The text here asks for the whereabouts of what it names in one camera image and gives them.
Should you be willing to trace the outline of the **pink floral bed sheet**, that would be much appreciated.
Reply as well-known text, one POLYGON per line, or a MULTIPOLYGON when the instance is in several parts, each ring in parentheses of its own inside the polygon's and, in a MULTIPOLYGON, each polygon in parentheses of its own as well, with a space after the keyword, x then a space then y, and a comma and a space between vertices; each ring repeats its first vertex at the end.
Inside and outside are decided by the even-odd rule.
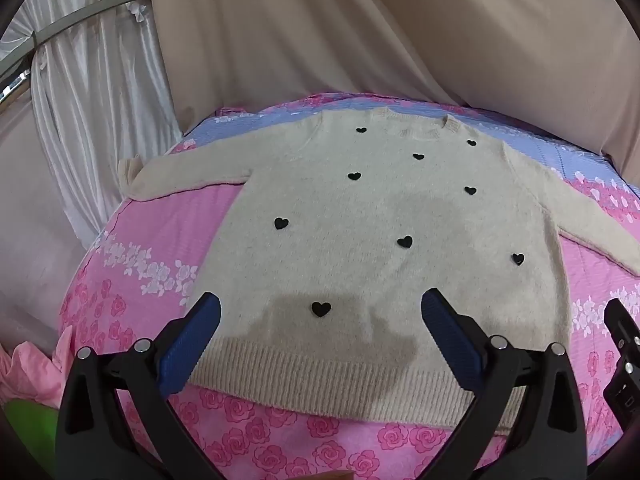
MULTIPOLYGON (((602 157, 484 110, 459 107, 454 114, 550 167, 629 232, 638 232, 639 192, 602 157)), ((235 196, 235 188, 223 185, 152 203, 123 203, 90 247, 62 302, 61 324, 73 330, 75 346, 100 353, 126 350, 181 316, 235 196)), ((639 281, 572 242, 564 243, 563 257, 572 294, 570 358, 588 453, 597 458, 622 434, 603 397, 618 358, 603 313, 615 297, 637 314, 639 281)), ((445 429, 296 414, 194 386, 170 402, 230 479, 288 479, 330 470, 354 479, 412 479, 448 438, 445 429)))

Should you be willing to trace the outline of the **pink crumpled cloth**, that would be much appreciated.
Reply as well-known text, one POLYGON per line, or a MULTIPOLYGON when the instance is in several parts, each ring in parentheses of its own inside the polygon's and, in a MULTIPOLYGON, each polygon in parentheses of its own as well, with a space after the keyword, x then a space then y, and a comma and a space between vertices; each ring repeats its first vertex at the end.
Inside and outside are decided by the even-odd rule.
POLYGON ((74 329, 67 326, 49 358, 32 342, 18 344, 12 353, 1 348, 1 403, 27 400, 59 408, 74 360, 74 329))

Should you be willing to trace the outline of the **white satin curtain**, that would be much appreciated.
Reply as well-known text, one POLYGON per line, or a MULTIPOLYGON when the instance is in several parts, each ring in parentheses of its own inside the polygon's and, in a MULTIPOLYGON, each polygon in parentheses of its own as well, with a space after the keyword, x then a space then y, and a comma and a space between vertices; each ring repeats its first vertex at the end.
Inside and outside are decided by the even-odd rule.
MULTIPOLYGON (((2 55, 99 1, 25 0, 1 38, 2 55)), ((89 246, 122 201, 119 161, 163 155, 181 136, 151 0, 84 18, 37 47, 30 95, 63 210, 89 246)))

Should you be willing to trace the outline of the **beige curtain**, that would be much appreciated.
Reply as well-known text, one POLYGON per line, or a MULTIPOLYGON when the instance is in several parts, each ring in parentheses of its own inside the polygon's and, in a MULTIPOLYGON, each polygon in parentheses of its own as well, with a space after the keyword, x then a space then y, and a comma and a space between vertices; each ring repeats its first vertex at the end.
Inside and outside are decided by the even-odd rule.
POLYGON ((183 129, 343 91, 491 110, 639 180, 639 0, 152 0, 183 129))

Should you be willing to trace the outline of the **cream sweater with black hearts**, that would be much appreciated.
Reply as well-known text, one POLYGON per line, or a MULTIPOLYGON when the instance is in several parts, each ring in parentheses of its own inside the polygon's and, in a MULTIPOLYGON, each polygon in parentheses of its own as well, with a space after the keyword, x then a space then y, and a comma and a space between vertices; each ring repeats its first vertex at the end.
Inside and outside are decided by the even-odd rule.
POLYGON ((562 238, 639 270, 592 198, 451 116, 325 110, 118 176, 138 202, 239 187, 191 290, 222 319, 190 379, 289 411, 452 426, 471 397, 422 322, 427 289, 541 350, 570 339, 562 238))

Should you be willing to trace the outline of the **green object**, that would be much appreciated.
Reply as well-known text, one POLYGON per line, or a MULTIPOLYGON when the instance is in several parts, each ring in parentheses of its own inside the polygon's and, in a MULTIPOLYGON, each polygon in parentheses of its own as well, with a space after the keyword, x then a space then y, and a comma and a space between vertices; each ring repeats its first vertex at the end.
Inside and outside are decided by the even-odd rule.
POLYGON ((58 411, 34 401, 13 399, 4 414, 26 450, 51 477, 55 477, 55 437, 58 411))

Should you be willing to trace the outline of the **metal curtain rail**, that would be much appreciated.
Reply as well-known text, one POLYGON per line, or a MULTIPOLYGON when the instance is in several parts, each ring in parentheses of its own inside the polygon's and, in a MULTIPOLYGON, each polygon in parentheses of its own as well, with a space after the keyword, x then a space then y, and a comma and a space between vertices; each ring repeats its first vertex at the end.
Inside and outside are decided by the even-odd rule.
POLYGON ((64 30, 69 29, 82 21, 92 18, 96 14, 122 6, 136 0, 99 0, 88 6, 67 14, 64 18, 53 22, 44 29, 36 30, 19 46, 12 50, 1 60, 1 83, 10 84, 14 79, 26 70, 27 61, 32 58, 35 50, 42 44, 58 36, 64 30))

